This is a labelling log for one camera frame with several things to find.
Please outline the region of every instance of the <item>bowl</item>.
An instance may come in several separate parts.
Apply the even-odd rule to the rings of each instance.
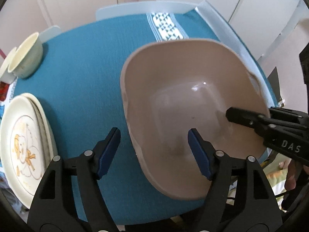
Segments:
[[[16,78],[16,76],[13,73],[9,73],[7,71],[7,68],[9,64],[12,62],[12,59],[14,58],[15,53],[16,53],[16,47],[14,47],[9,52],[9,54],[7,54],[7,57],[5,58],[5,60],[3,61],[0,67],[0,81],[7,83],[7,84],[12,84]]]
[[[27,78],[39,67],[43,56],[43,46],[39,33],[33,33],[18,47],[8,67],[8,72],[19,78]]]
[[[231,106],[270,114],[259,81],[219,42],[185,39],[143,46],[126,60],[120,84],[141,168],[173,199],[202,199],[211,185],[188,145],[191,128],[231,157],[259,158],[266,150],[254,129],[225,117]]]

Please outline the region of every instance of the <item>screw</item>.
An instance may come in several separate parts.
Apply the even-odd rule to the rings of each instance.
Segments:
[[[53,158],[53,161],[58,161],[60,160],[60,156],[59,155],[56,155],[54,158]]]
[[[90,156],[90,155],[92,155],[92,151],[91,150],[87,150],[87,151],[84,152],[84,155],[85,156]]]
[[[221,150],[216,151],[216,155],[219,157],[222,157],[224,155],[224,152]]]
[[[249,156],[248,160],[251,161],[251,162],[255,162],[255,158],[253,156]]]

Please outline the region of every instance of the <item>stacked plates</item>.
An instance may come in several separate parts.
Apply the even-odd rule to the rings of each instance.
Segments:
[[[15,97],[0,126],[0,158],[10,188],[27,208],[55,155],[54,136],[38,99],[30,93]]]

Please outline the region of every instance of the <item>teal tablecloth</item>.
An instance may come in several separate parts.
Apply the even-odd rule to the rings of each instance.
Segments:
[[[217,39],[195,11],[174,19],[189,37]],[[14,93],[29,92],[39,99],[64,158],[92,149],[114,126],[121,130],[121,144],[99,186],[113,219],[122,225],[169,218],[203,203],[173,200],[157,191],[145,178],[129,137],[120,72],[134,50],[155,41],[144,14],[73,29],[44,44],[41,66],[32,77],[19,79]],[[85,220],[77,179],[73,182],[78,214]]]

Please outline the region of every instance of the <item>black cable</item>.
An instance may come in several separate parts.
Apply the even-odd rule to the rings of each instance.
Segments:
[[[291,193],[291,192],[293,192],[293,191],[296,191],[296,190],[298,190],[298,189],[300,189],[300,188],[303,188],[303,187],[304,187],[305,185],[307,185],[308,183],[309,183],[309,180],[307,180],[307,181],[305,182],[305,184],[303,184],[303,185],[301,185],[301,186],[297,186],[297,187],[295,187],[295,188],[292,189],[292,190],[285,191],[285,192],[283,192],[283,193],[277,194],[277,195],[275,195],[275,197],[278,198],[278,197],[281,197],[281,196],[283,196],[283,195],[285,195],[285,194],[288,194],[288,193]]]

